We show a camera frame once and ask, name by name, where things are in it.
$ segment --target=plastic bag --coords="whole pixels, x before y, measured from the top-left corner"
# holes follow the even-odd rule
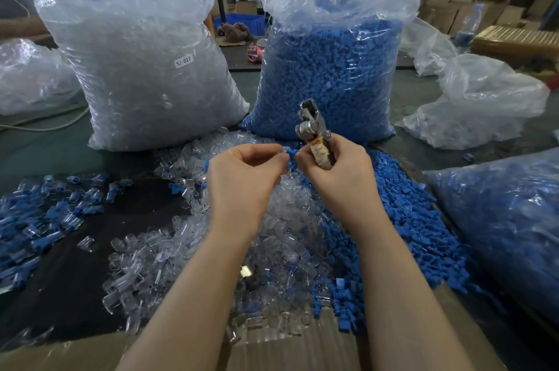
[[[504,288],[559,324],[559,148],[426,175]]]
[[[61,106],[81,91],[60,51],[23,38],[0,44],[0,114]]]
[[[521,134],[541,115],[549,89],[497,59],[464,54],[446,62],[443,96],[404,117],[403,127],[434,148],[468,149]]]
[[[400,34],[419,1],[262,0],[274,25],[245,128],[297,140],[299,104],[313,98],[333,132],[356,142],[391,135]]]
[[[420,77],[441,74],[446,62],[458,55],[443,33],[419,18],[404,25],[400,50],[414,58],[415,70]]]
[[[92,115],[94,149],[193,139],[248,112],[202,21],[213,0],[36,0]]]

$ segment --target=person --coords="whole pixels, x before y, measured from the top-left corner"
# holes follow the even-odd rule
[[[295,156],[360,254],[367,330],[376,371],[473,371],[472,364],[379,197],[371,158],[333,134],[337,162],[320,169],[308,146]],[[289,156],[275,144],[241,145],[208,169],[206,240],[117,371],[213,371],[239,269]]]

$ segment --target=hand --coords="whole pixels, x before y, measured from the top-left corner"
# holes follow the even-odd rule
[[[210,160],[208,189],[212,231],[247,244],[255,238],[272,189],[287,173],[289,155],[280,145],[240,145]]]
[[[330,148],[336,163],[329,171],[319,168],[309,146],[302,148],[295,159],[326,207],[357,237],[355,232],[363,228],[364,219],[371,219],[371,214],[385,213],[373,164],[362,146],[337,134],[332,134]]]

